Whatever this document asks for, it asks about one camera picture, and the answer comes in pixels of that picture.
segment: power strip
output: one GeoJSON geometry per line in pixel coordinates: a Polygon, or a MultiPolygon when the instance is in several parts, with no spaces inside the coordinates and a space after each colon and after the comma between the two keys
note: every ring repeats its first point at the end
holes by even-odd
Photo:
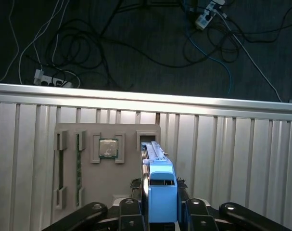
{"type": "Polygon", "coordinates": [[[215,10],[217,6],[221,8],[220,5],[224,4],[225,0],[212,0],[204,10],[203,14],[201,14],[195,21],[197,29],[204,30],[216,15],[212,10],[215,10]]]}
{"type": "MultiPolygon", "coordinates": [[[[60,87],[63,84],[63,80],[59,78],[52,78],[50,76],[45,76],[44,71],[36,70],[35,76],[34,76],[34,84],[37,86],[42,86],[42,82],[45,81],[48,83],[48,85],[51,83],[53,79],[53,84],[56,87],[60,87]]],[[[64,86],[64,88],[73,88],[73,84],[71,82],[67,82],[64,86]]]]}

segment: white cable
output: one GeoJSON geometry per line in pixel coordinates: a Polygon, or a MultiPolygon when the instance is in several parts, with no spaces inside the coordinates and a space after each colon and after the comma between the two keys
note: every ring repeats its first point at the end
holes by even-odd
{"type": "MultiPolygon", "coordinates": [[[[214,10],[213,12],[217,13],[224,21],[225,25],[227,26],[229,31],[232,31],[231,28],[228,26],[225,18],[217,11],[214,10]]],[[[267,83],[270,85],[270,87],[274,90],[277,98],[279,99],[280,102],[282,102],[279,93],[277,92],[276,88],[271,84],[271,82],[268,80],[268,78],[263,74],[263,72],[260,70],[260,68],[258,67],[258,65],[254,62],[253,58],[250,56],[249,52],[246,50],[246,48],[243,46],[243,44],[240,42],[240,40],[237,38],[237,36],[235,36],[233,33],[232,35],[234,36],[234,38],[236,39],[236,41],[240,44],[240,46],[243,48],[243,50],[245,51],[245,53],[247,54],[247,56],[249,57],[249,59],[252,61],[252,63],[254,64],[254,66],[257,68],[257,70],[260,72],[260,74],[262,75],[262,77],[267,81],[267,83]]]]}
{"type": "MultiPolygon", "coordinates": [[[[55,8],[54,8],[54,10],[53,10],[53,13],[52,13],[52,16],[55,14],[55,11],[56,11],[56,8],[57,8],[57,6],[58,6],[58,3],[59,3],[59,1],[60,0],[57,0],[57,3],[56,3],[56,6],[55,6],[55,8]]],[[[19,79],[20,79],[20,84],[23,84],[23,82],[22,82],[22,78],[21,78],[21,61],[22,61],[22,56],[23,56],[23,54],[25,53],[25,51],[38,39],[38,38],[40,38],[44,33],[45,33],[45,31],[47,30],[47,28],[49,27],[49,25],[50,25],[50,23],[51,23],[51,19],[48,21],[48,24],[47,24],[47,26],[45,27],[45,29],[43,30],[43,32],[41,33],[41,34],[39,34],[38,36],[36,36],[35,38],[34,38],[34,40],[32,40],[32,42],[31,43],[29,43],[29,45],[22,51],[22,53],[21,53],[21,55],[20,55],[20,60],[19,60],[19,67],[18,67],[18,73],[19,73],[19,79]]]]}
{"type": "MultiPolygon", "coordinates": [[[[59,10],[54,14],[54,15],[52,15],[52,17],[45,23],[45,24],[43,24],[42,26],[41,26],[41,28],[40,28],[40,30],[37,32],[37,34],[36,34],[36,36],[35,36],[35,39],[37,38],[37,36],[38,36],[38,34],[40,33],[40,31],[43,29],[43,27],[47,24],[47,23],[49,23],[49,21],[51,21],[60,11],[61,11],[61,9],[62,9],[62,7],[63,7],[63,2],[64,2],[64,0],[62,0],[62,3],[61,3],[61,5],[60,5],[60,8],[59,8],[59,10]]],[[[40,66],[41,66],[41,71],[43,70],[43,65],[41,64],[41,60],[40,60],[40,57],[39,57],[39,54],[38,54],[38,51],[37,51],[37,48],[36,48],[36,43],[34,42],[33,43],[33,45],[34,45],[34,49],[35,49],[35,53],[36,53],[36,56],[37,56],[37,59],[38,59],[38,62],[39,62],[39,64],[40,64],[40,66]]]]}
{"type": "Polygon", "coordinates": [[[0,82],[2,82],[7,77],[7,74],[9,72],[10,67],[12,66],[13,62],[15,61],[16,57],[18,56],[18,54],[20,52],[19,43],[17,42],[16,36],[15,36],[15,32],[14,32],[14,29],[13,29],[13,26],[12,26],[12,22],[11,22],[11,15],[12,15],[12,12],[13,12],[13,9],[14,9],[14,5],[15,5],[15,0],[12,0],[12,7],[11,7],[11,10],[10,10],[10,13],[9,13],[9,24],[10,24],[11,31],[13,33],[13,37],[14,37],[15,43],[16,43],[17,51],[16,51],[15,56],[13,57],[11,62],[9,63],[9,66],[8,66],[6,72],[5,72],[5,75],[0,79],[0,82]]]}
{"type": "MultiPolygon", "coordinates": [[[[61,24],[63,23],[64,14],[65,14],[65,11],[67,9],[67,6],[69,5],[69,2],[70,2],[70,0],[68,0],[68,2],[66,3],[66,5],[64,6],[63,14],[61,16],[61,19],[60,19],[60,22],[59,22],[59,25],[58,25],[58,29],[61,27],[61,24]]],[[[59,34],[57,34],[57,36],[56,36],[56,45],[55,45],[55,48],[54,48],[54,51],[53,51],[53,55],[51,57],[51,60],[52,60],[53,63],[54,63],[54,57],[55,57],[55,53],[56,53],[57,46],[58,46],[58,38],[59,38],[59,34]]],[[[74,74],[73,72],[71,72],[71,71],[66,71],[65,70],[64,72],[67,72],[67,73],[69,73],[69,74],[71,74],[71,75],[73,75],[73,76],[75,76],[77,78],[77,80],[78,80],[78,86],[77,86],[77,88],[79,88],[80,87],[80,84],[81,84],[80,78],[76,74],[74,74]]]]}
{"type": "MultiPolygon", "coordinates": [[[[65,10],[67,9],[67,6],[69,5],[69,2],[70,2],[70,0],[68,0],[68,2],[66,3],[66,5],[64,6],[63,14],[61,16],[58,29],[61,27],[61,24],[63,23],[64,13],[65,13],[65,10]]],[[[57,50],[57,46],[58,46],[58,37],[59,37],[59,34],[57,34],[57,36],[56,36],[56,45],[55,45],[55,48],[54,48],[53,55],[51,57],[51,60],[52,60],[53,63],[54,63],[54,56],[55,56],[55,53],[56,53],[56,50],[57,50]]]]}
{"type": "Polygon", "coordinates": [[[73,72],[71,72],[71,71],[64,71],[64,72],[67,72],[67,73],[69,73],[69,74],[72,74],[73,76],[75,76],[76,78],[77,78],[77,80],[78,80],[78,86],[76,87],[76,88],[79,88],[80,87],[80,84],[81,84],[81,82],[80,82],[80,78],[76,75],[76,74],[74,74],[73,72]]]}

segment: blue cable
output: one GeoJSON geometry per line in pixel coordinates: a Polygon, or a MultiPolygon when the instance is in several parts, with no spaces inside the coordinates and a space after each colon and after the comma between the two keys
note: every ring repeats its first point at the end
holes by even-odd
{"type": "Polygon", "coordinates": [[[183,0],[183,2],[184,2],[184,8],[185,8],[185,20],[186,20],[186,27],[185,27],[185,29],[186,29],[187,37],[188,37],[188,39],[190,40],[191,44],[192,44],[194,47],[196,47],[196,48],[197,48],[202,54],[204,54],[204,56],[208,57],[209,59],[211,59],[211,60],[214,61],[214,62],[217,62],[217,63],[221,64],[221,65],[226,69],[226,71],[228,72],[228,75],[229,75],[229,90],[228,90],[228,95],[229,95],[230,90],[231,90],[231,83],[232,83],[231,73],[230,73],[228,67],[227,67],[223,62],[221,62],[221,61],[219,61],[219,60],[217,60],[217,59],[215,59],[215,58],[212,58],[211,56],[208,56],[208,55],[207,55],[202,49],[200,49],[200,48],[196,45],[196,43],[192,40],[192,38],[191,38],[190,35],[189,35],[189,30],[188,30],[188,19],[187,19],[187,16],[186,16],[186,11],[187,11],[186,0],[183,0]]]}

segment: cpu processor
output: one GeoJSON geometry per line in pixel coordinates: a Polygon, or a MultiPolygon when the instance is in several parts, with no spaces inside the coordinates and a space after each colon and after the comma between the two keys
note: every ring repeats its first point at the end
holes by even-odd
{"type": "Polygon", "coordinates": [[[99,157],[117,158],[117,156],[118,156],[118,139],[100,139],[99,157]]]}

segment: gray carpet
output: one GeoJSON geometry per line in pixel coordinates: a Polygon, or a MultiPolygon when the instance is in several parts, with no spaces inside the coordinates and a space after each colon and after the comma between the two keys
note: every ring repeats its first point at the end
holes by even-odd
{"type": "MultiPolygon", "coordinates": [[[[200,0],[199,5],[205,7],[208,2],[208,0],[200,0]]],[[[3,76],[16,51],[8,23],[11,3],[11,0],[0,1],[0,77],[3,76]]],[[[16,0],[12,22],[20,44],[20,51],[29,44],[41,25],[50,18],[55,3],[55,0],[16,0]]],[[[116,3],[116,0],[93,1],[90,9],[91,18],[98,31],[103,28],[116,3]]],[[[291,5],[292,0],[236,0],[224,11],[242,27],[243,31],[254,32],[278,28],[283,15],[291,5]]],[[[64,22],[72,18],[87,20],[88,11],[88,1],[72,0],[64,22]]],[[[36,42],[42,62],[45,62],[46,46],[54,35],[59,20],[60,14],[36,42]]],[[[292,11],[285,24],[290,23],[292,23],[292,11]]],[[[187,63],[182,56],[182,46],[186,38],[184,14],[180,8],[150,8],[117,14],[105,35],[134,45],[162,63],[170,65],[187,63]]],[[[271,39],[275,35],[275,33],[262,34],[252,38],[271,39]]],[[[193,39],[205,52],[213,48],[204,32],[197,33],[193,39]]],[[[187,68],[168,68],[149,61],[130,48],[108,43],[104,43],[103,46],[111,75],[124,89],[128,89],[133,84],[130,91],[277,101],[273,89],[258,73],[243,51],[240,52],[236,62],[226,64],[233,77],[231,92],[228,95],[229,76],[221,65],[211,60],[187,68]]],[[[245,43],[245,47],[277,88],[283,101],[288,102],[292,99],[292,27],[282,30],[275,43],[245,43]]],[[[192,59],[203,56],[190,44],[186,49],[192,59]]],[[[32,46],[25,54],[35,58],[32,46]]],[[[95,63],[97,59],[94,48],[89,61],[95,63]]],[[[39,65],[24,56],[21,65],[24,83],[32,81],[37,68],[39,65]]],[[[75,69],[75,67],[72,67],[72,70],[81,72],[81,69],[75,69]]],[[[55,73],[54,70],[48,68],[44,68],[44,71],[47,75],[55,73]]],[[[96,71],[104,73],[102,67],[96,71]]],[[[81,80],[82,88],[105,88],[106,79],[95,73],[83,75],[81,80]]],[[[12,65],[3,83],[19,83],[18,59],[12,65]]]]}

